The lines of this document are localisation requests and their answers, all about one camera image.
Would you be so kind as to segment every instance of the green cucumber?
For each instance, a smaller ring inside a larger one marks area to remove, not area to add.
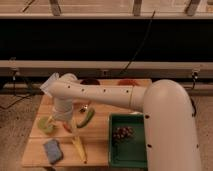
[[[77,128],[85,127],[89,123],[89,121],[93,118],[94,114],[95,114],[95,109],[90,108],[84,120],[80,124],[77,124]]]

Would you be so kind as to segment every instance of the wooden table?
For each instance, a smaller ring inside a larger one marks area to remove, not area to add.
[[[100,80],[102,85],[116,85],[117,81]],[[136,79],[136,81],[141,86],[151,84],[150,79]],[[79,110],[87,102],[85,100],[74,100],[74,117],[77,123],[85,117],[85,114],[80,113]],[[64,130],[61,122],[56,123],[57,129],[52,135],[46,135],[37,128],[39,118],[51,115],[52,105],[52,99],[44,95],[26,145],[22,166],[52,167],[43,147],[43,144],[51,138],[55,138],[60,142],[64,154],[63,160],[53,167],[108,166],[108,116],[111,113],[130,113],[132,111],[96,102],[90,104],[91,107],[95,108],[95,116],[86,127],[78,129],[87,154],[87,164],[84,164],[72,145],[70,134]]]

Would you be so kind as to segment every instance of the speckled floor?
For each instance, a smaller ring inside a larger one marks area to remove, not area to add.
[[[213,170],[213,97],[193,96],[197,106],[197,130],[203,171]],[[0,95],[0,106],[7,106],[18,97]],[[21,167],[21,158],[41,100],[40,95],[24,99],[7,110],[0,109],[0,171],[43,171],[43,168]],[[139,169],[72,168],[60,171],[133,171]]]

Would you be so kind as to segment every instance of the green tray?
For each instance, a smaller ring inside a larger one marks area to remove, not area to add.
[[[119,145],[112,141],[112,133],[117,127],[130,126],[133,137]],[[111,114],[109,119],[109,166],[147,169],[146,142],[143,115]]]

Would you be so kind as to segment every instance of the blue sponge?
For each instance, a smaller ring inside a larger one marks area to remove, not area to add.
[[[63,153],[59,147],[59,142],[55,139],[49,140],[44,144],[44,149],[50,164],[55,164],[63,159]]]

